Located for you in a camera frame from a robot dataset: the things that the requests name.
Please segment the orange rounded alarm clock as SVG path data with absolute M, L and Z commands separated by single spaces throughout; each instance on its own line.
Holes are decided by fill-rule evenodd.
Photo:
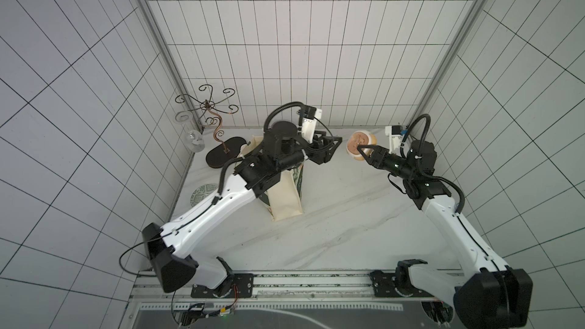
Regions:
M 363 161 L 364 157 L 360 154 L 358 147 L 376 144 L 377 138 L 375 135 L 366 130 L 358 130 L 354 132 L 347 141 L 347 154 L 350 155 L 354 160 Z

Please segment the cream canvas floral tote bag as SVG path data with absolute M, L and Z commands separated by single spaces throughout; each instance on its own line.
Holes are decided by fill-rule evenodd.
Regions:
M 301 197 L 303 166 L 284 171 L 280 181 L 259 196 L 274 222 L 301 216 L 303 212 Z

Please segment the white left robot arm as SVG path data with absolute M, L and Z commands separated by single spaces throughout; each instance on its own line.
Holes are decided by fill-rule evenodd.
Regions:
M 298 126 L 278 121 L 264 131 L 251 152 L 228 161 L 235 167 L 220 173 L 219 187 L 182 216 L 142 231 L 146 255 L 164 292 L 175 292 L 189 283 L 226 295 L 234 281 L 232 268 L 221 258 L 196 257 L 196 246 L 239 208 L 249 204 L 280 182 L 289 171 L 309 160 L 329 162 L 342 138 L 313 131 L 306 139 Z

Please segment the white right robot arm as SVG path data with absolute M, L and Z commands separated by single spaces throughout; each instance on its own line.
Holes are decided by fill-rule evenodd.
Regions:
M 407 155 L 378 145 L 360 145 L 364 160 L 401 178 L 405 194 L 434 224 L 457 256 L 462 275 L 451 276 L 421 259 L 399 261 L 392 286 L 411 297 L 431 294 L 454 309 L 467 328 L 516 328 L 527 324 L 533 281 L 495 253 L 463 216 L 465 197 L 452 197 L 454 183 L 435 176 L 437 154 L 432 143 L 417 140 Z

